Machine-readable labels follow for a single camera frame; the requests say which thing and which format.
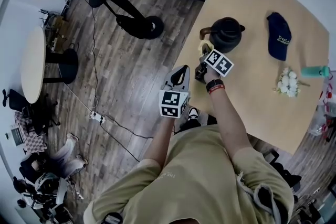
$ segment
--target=shirt sleeve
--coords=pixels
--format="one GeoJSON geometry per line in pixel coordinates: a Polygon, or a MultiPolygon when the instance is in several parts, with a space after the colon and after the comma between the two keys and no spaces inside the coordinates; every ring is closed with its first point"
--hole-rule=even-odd
{"type": "Polygon", "coordinates": [[[244,173],[244,184],[251,190],[255,191],[259,184],[269,186],[274,199],[286,208],[290,219],[294,207],[293,192],[260,152],[252,147],[242,148],[234,155],[232,162],[236,173],[244,173]]]}
{"type": "Polygon", "coordinates": [[[155,160],[140,161],[131,172],[89,204],[84,212],[84,223],[101,223],[108,213],[121,212],[132,197],[157,179],[160,172],[155,160]]]}

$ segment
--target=checkered cloth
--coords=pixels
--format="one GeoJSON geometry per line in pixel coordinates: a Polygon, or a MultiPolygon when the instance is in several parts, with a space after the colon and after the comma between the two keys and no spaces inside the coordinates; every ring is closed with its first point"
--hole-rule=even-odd
{"type": "Polygon", "coordinates": [[[23,117],[21,112],[15,112],[15,123],[19,125],[24,135],[25,147],[28,153],[44,152],[47,149],[47,145],[43,142],[42,135],[37,136],[34,128],[28,130],[27,124],[32,124],[31,119],[23,117]]]}

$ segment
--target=black table base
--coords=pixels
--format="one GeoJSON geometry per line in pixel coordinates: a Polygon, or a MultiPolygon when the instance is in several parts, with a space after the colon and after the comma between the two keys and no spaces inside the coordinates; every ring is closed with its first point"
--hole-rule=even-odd
{"type": "Polygon", "coordinates": [[[58,63],[60,78],[44,78],[43,83],[72,83],[78,71],[78,56],[74,49],[67,49],[63,54],[46,52],[46,62],[58,63]]]}

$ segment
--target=wristband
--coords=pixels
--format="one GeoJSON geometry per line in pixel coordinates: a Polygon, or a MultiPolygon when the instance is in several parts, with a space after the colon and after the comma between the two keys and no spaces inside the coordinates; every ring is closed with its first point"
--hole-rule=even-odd
{"type": "Polygon", "coordinates": [[[213,91],[216,91],[218,89],[225,89],[225,86],[224,85],[216,85],[216,86],[213,86],[210,90],[209,90],[209,94],[211,94],[213,91]]]}
{"type": "Polygon", "coordinates": [[[222,85],[222,86],[224,86],[224,82],[223,82],[221,79],[214,79],[214,80],[210,81],[210,82],[206,85],[206,90],[207,90],[207,92],[209,92],[209,90],[210,90],[212,87],[216,86],[216,85],[222,85]]]}

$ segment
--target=forearm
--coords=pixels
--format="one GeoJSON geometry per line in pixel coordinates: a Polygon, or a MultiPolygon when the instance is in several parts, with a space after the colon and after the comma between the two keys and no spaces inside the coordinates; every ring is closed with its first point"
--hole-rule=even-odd
{"type": "Polygon", "coordinates": [[[225,89],[213,91],[210,98],[226,152],[230,158],[233,158],[239,149],[251,147],[245,126],[230,102],[225,89]]]}
{"type": "Polygon", "coordinates": [[[163,118],[159,131],[145,152],[144,159],[153,159],[163,168],[166,161],[169,141],[174,127],[174,118],[163,118]]]}

